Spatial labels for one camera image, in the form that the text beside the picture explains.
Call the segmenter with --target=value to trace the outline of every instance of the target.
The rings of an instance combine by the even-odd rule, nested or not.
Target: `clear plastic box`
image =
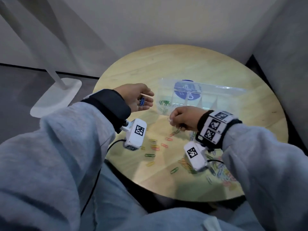
[[[224,110],[238,116],[236,97],[245,92],[242,88],[162,78],[156,98],[157,112],[169,116],[175,108],[191,105],[205,110]]]

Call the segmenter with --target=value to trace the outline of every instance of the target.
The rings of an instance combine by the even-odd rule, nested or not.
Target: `sleeve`
[[[267,129],[233,125],[222,156],[240,182],[256,217],[267,230],[308,227],[308,157],[280,143]]]
[[[79,102],[45,116],[40,129],[0,145],[0,226],[78,230],[83,206],[115,131]],[[84,194],[84,201],[79,195]]]

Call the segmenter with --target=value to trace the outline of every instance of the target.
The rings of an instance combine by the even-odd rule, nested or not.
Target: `blue paper clip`
[[[144,97],[142,97],[140,100],[140,106],[143,106],[143,105],[144,105]]]

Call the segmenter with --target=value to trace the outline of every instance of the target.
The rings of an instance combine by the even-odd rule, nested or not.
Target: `round wooden table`
[[[201,47],[160,45],[133,52],[105,71],[94,92],[103,88],[113,89],[126,83],[142,82],[155,93],[160,78],[190,79],[247,89],[244,95],[238,97],[241,104],[240,120],[250,126],[271,130],[279,141],[288,140],[284,112],[265,82],[232,58]],[[213,176],[209,170],[196,174],[189,170],[183,163],[183,146],[189,141],[189,133],[181,132],[172,137],[173,141],[165,140],[175,129],[169,125],[167,116],[157,114],[155,104],[150,110],[132,113],[129,120],[135,118],[144,120],[148,125],[143,148],[129,151],[123,148],[122,143],[117,143],[107,155],[107,159],[127,178],[156,194],[182,201],[221,201],[244,194],[226,168],[223,169],[223,180]],[[121,132],[116,140],[124,137],[125,132]],[[152,150],[151,139],[158,141],[159,151]],[[217,158],[221,154],[218,150],[216,155],[210,156]]]

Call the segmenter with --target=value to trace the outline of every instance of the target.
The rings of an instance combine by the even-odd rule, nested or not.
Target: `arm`
[[[308,157],[267,129],[232,126],[222,159],[240,182],[259,222],[269,230],[308,226]]]
[[[154,95],[145,84],[99,91],[43,117],[38,131],[1,144],[0,227],[78,230],[80,206],[89,197],[115,129],[131,111],[153,106],[153,99],[141,93]]]

